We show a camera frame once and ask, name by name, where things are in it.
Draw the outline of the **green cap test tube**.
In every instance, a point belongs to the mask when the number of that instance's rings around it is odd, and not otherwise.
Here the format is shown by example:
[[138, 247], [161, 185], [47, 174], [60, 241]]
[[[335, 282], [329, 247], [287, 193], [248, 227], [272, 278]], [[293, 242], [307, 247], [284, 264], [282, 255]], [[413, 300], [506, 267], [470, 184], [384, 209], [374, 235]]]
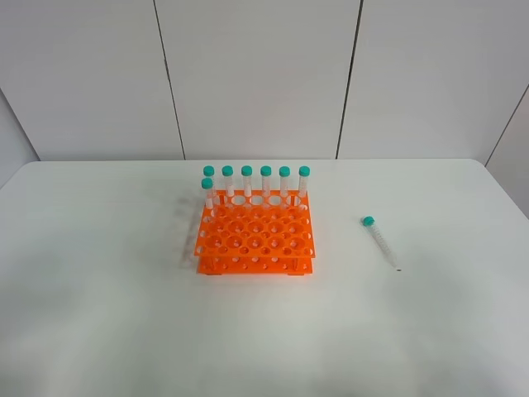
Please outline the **green cap test tube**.
[[384, 236], [382, 235], [382, 232], [379, 229], [378, 223], [375, 221], [375, 219], [372, 216], [365, 216], [361, 219], [362, 225], [367, 229], [370, 236], [374, 239], [377, 246], [381, 250], [384, 259], [395, 269], [400, 270], [400, 267], [397, 264], [397, 261], [395, 259], [395, 256], [389, 247], [389, 244], [384, 239]]

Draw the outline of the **orange test tube rack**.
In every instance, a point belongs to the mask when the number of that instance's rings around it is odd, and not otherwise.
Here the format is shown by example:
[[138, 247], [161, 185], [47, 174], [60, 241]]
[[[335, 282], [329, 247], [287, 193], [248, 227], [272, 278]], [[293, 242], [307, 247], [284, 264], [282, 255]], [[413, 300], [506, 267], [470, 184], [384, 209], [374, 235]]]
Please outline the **orange test tube rack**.
[[203, 275], [310, 275], [316, 257], [308, 196], [219, 189], [203, 209], [194, 255]]

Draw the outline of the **second row tube leftmost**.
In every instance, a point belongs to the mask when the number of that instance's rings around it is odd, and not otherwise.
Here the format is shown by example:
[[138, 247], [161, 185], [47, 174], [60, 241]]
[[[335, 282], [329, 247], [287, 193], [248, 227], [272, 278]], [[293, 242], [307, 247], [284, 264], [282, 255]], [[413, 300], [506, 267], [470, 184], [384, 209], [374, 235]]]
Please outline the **second row tube leftmost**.
[[202, 189], [205, 193], [205, 207], [207, 209], [213, 209], [214, 208], [214, 195], [212, 194], [212, 182], [209, 178], [203, 178], [201, 181]]

